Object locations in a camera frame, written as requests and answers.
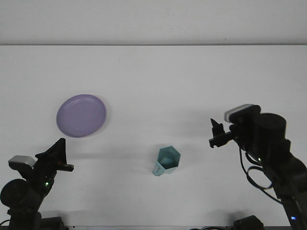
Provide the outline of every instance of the purple plate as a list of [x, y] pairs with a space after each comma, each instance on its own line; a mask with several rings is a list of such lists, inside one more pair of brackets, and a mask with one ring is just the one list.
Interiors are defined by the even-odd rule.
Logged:
[[106, 107], [93, 95], [71, 97], [59, 108], [57, 124], [62, 133], [73, 138], [88, 136], [97, 131], [106, 119]]

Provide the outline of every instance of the white wall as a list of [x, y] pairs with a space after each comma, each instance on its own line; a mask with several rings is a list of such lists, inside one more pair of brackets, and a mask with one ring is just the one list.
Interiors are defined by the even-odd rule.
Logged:
[[0, 44], [307, 43], [305, 0], [1, 0]]
[[[0, 46], [0, 187], [20, 177], [7, 160], [64, 137], [58, 108], [90, 93], [106, 103], [107, 121], [91, 137], [66, 137], [75, 170], [58, 173], [44, 217], [216, 226], [256, 215], [266, 226], [288, 225], [282, 206], [247, 182], [234, 143], [209, 147], [210, 118], [222, 122], [245, 103], [280, 114], [292, 153], [306, 164], [306, 63], [307, 46]], [[154, 177], [159, 148], [169, 145], [180, 166]], [[6, 211], [0, 205], [1, 219]]]

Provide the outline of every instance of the white table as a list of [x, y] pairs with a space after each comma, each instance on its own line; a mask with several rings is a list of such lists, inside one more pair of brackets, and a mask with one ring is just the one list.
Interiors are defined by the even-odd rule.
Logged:
[[[0, 185], [19, 178], [7, 160], [66, 138], [73, 172], [58, 172], [40, 211], [75, 226], [224, 226], [256, 215], [289, 225], [283, 207], [246, 180], [234, 142], [211, 149], [210, 118], [259, 104], [288, 122], [307, 163], [307, 46], [0, 46]], [[64, 136], [55, 117], [89, 93], [107, 108], [102, 129]], [[155, 177], [161, 147], [181, 154]], [[264, 176], [253, 173], [260, 184]], [[1, 219], [7, 208], [0, 206]]]

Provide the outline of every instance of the cable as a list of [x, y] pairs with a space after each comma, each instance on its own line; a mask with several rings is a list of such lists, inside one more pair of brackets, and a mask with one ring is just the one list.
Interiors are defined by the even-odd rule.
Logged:
[[226, 230], [225, 228], [221, 228], [221, 227], [205, 227], [202, 229], [190, 229], [190, 230]]
[[203, 228], [201, 230], [225, 230], [225, 228], [221, 228], [221, 227], [206, 227], [206, 228]]
[[248, 172], [251, 170], [251, 169], [256, 169], [256, 170], [259, 170], [259, 171], [262, 171], [263, 172], [263, 169], [259, 166], [251, 166], [247, 171], [244, 167], [244, 164], [243, 164], [243, 160], [242, 160], [242, 149], [241, 149], [241, 146], [239, 145], [239, 153], [240, 153], [240, 163], [241, 163], [241, 167], [247, 177], [247, 180], [248, 182], [250, 182], [254, 187], [258, 188], [259, 190], [261, 190], [265, 195], [267, 195], [269, 198], [273, 199], [274, 201], [276, 201], [277, 203], [279, 204], [282, 204], [282, 202], [280, 202], [278, 199], [276, 199], [275, 197], [273, 197], [272, 195], [268, 194], [265, 189], [269, 189], [269, 188], [272, 188], [273, 185], [271, 184], [268, 188], [265, 188], [265, 187], [262, 187], [260, 185], [258, 185], [248, 174]]
[[9, 220], [9, 219], [7, 219], [7, 220], [5, 220], [5, 221], [1, 222], [1, 223], [0, 223], [0, 226], [1, 226], [2, 224], [6, 223], [6, 222], [9, 222], [9, 221], [10, 221], [10, 220]]

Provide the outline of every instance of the hexagonal cup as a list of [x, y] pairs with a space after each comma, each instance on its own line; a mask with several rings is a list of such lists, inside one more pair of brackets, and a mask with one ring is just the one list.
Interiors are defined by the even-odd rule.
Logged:
[[173, 146], [160, 149], [153, 174], [155, 176], [160, 176], [164, 173], [171, 174], [178, 168], [179, 160], [180, 153]]

